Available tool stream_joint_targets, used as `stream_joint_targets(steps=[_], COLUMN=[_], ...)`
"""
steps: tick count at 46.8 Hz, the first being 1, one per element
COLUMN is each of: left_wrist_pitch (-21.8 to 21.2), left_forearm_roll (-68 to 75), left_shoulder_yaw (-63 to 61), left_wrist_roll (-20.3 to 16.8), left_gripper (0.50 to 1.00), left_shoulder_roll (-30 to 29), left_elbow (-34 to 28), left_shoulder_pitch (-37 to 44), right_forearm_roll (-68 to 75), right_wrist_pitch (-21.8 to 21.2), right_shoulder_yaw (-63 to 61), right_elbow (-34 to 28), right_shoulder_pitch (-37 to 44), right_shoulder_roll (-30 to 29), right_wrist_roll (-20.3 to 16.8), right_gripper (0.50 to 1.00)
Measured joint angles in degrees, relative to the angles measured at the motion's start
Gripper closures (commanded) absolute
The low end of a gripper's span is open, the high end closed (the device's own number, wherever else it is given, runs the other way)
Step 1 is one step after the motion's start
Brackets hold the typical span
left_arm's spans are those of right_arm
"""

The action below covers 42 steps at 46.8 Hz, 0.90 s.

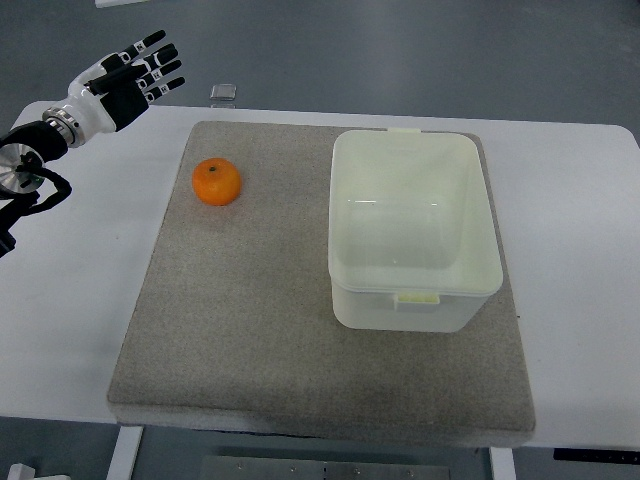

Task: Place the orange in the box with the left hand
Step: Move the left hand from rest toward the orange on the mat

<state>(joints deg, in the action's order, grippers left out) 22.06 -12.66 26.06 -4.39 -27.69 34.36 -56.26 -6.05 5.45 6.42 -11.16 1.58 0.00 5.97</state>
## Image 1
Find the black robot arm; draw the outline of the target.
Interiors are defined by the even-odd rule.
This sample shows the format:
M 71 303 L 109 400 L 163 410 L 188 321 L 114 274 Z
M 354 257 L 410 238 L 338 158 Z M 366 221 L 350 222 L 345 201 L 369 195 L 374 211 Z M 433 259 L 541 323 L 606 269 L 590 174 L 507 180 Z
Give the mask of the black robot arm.
M 1 254 L 15 249 L 10 229 L 23 217 L 50 210 L 66 200 L 70 183 L 46 164 L 64 156 L 74 141 L 55 118 L 30 122 L 1 137 Z

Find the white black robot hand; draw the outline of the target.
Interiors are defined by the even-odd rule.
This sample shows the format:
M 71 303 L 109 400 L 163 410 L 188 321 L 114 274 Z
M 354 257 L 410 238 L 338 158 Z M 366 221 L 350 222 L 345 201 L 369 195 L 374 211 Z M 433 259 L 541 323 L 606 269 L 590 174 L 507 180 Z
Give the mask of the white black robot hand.
M 111 53 L 70 83 L 67 97 L 56 102 L 42 120 L 56 128 L 70 148 L 96 134 L 123 130 L 159 98 L 185 83 L 174 44 L 163 45 L 163 30 Z

